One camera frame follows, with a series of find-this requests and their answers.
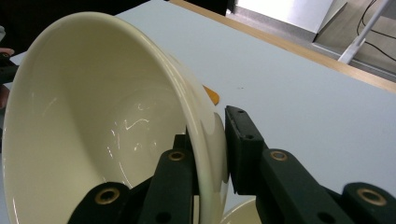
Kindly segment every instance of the cream bowl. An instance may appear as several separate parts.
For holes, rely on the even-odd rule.
[[[240,203],[226,213],[220,224],[261,224],[256,199]]]
[[[153,175],[186,126],[200,222],[219,223],[225,135],[199,81],[125,21],[93,12],[56,21],[27,51],[8,101],[3,165],[11,223],[66,223],[93,187],[115,181],[133,188]]]

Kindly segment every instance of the table surface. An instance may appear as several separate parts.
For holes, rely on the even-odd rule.
[[[216,91],[223,120],[226,105],[245,109],[267,145],[291,152],[319,184],[341,192],[361,181],[396,195],[394,83],[179,0],[118,17]],[[226,210],[247,199],[229,192]]]

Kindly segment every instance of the orange object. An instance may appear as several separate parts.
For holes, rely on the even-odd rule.
[[[214,105],[217,105],[220,101],[220,97],[219,95],[215,92],[210,90],[208,87],[204,86],[207,94],[209,95],[210,99],[212,100]]]

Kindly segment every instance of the brass screw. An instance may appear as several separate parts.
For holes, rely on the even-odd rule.
[[[281,151],[272,151],[271,157],[277,161],[286,161],[288,159],[288,155]]]
[[[387,204],[387,200],[379,193],[372,189],[358,189],[358,195],[367,203],[371,203],[377,206],[384,206]]]
[[[95,201],[98,204],[113,203],[120,197],[120,191],[116,188],[102,189],[96,194]]]
[[[174,151],[169,153],[168,158],[171,161],[181,161],[183,160],[185,157],[184,153],[180,152],[180,151]]]

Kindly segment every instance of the screw hole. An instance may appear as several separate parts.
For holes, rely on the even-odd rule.
[[[358,189],[358,195],[367,203],[384,206],[387,204],[387,200],[376,191],[372,189]]]
[[[99,204],[113,203],[120,197],[120,191],[116,188],[102,189],[96,194],[95,201]]]
[[[155,217],[157,223],[168,223],[171,219],[171,215],[167,212],[161,212]]]
[[[179,151],[175,151],[175,152],[171,152],[168,155],[169,160],[171,161],[181,161],[184,159],[184,153],[179,152]]]
[[[271,157],[277,161],[285,161],[288,159],[288,155],[281,151],[272,151]]]
[[[323,213],[323,212],[318,213],[318,218],[324,223],[335,223],[334,217],[332,217],[327,213]]]

